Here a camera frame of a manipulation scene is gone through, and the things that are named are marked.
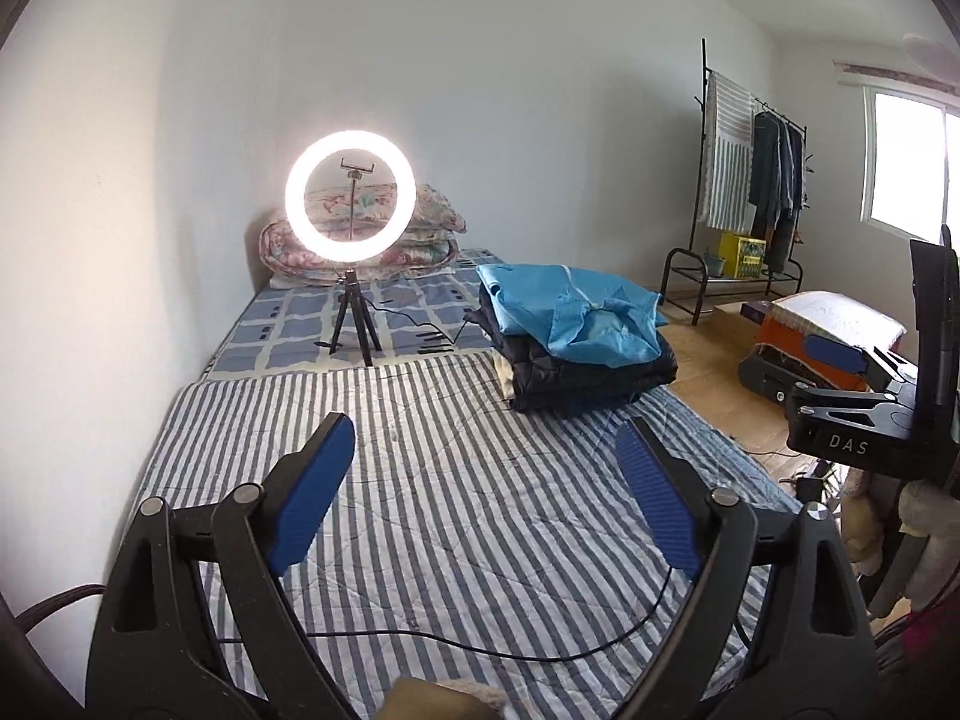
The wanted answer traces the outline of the right grey gloved hand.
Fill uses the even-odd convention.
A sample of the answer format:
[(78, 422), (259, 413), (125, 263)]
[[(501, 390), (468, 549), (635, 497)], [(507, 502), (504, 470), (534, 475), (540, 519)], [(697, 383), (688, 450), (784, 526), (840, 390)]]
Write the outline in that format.
[(901, 600), (932, 610), (958, 589), (958, 500), (935, 484), (851, 470), (839, 529), (872, 619)]

